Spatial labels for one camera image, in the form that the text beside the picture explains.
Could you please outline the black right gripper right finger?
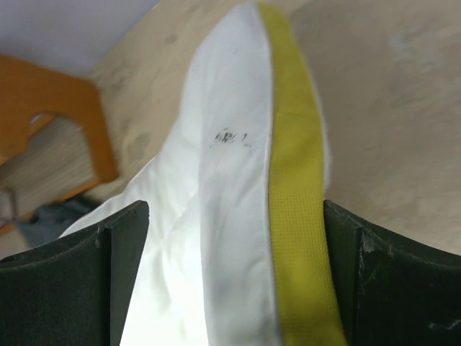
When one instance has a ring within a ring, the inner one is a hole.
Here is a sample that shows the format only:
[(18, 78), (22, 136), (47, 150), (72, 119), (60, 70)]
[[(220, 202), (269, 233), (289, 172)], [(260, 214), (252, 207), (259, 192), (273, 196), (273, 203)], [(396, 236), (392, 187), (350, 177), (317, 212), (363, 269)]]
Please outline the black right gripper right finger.
[(460, 256), (329, 200), (324, 221), (348, 345), (460, 344)]

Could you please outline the white and yellow pillow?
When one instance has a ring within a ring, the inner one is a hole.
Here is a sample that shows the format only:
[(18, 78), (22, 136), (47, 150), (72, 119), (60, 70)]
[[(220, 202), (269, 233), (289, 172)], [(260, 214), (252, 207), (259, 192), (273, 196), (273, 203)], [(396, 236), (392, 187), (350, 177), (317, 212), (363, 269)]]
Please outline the white and yellow pillow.
[(146, 201), (123, 345), (344, 345), (328, 144), (286, 16), (234, 7), (197, 49), (161, 151), (73, 233)]

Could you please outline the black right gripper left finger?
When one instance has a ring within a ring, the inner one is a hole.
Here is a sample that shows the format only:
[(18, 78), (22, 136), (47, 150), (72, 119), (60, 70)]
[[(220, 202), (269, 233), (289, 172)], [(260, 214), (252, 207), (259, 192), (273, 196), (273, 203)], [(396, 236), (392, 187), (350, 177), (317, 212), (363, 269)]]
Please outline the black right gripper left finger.
[(148, 204), (1, 260), (2, 345), (120, 345)]

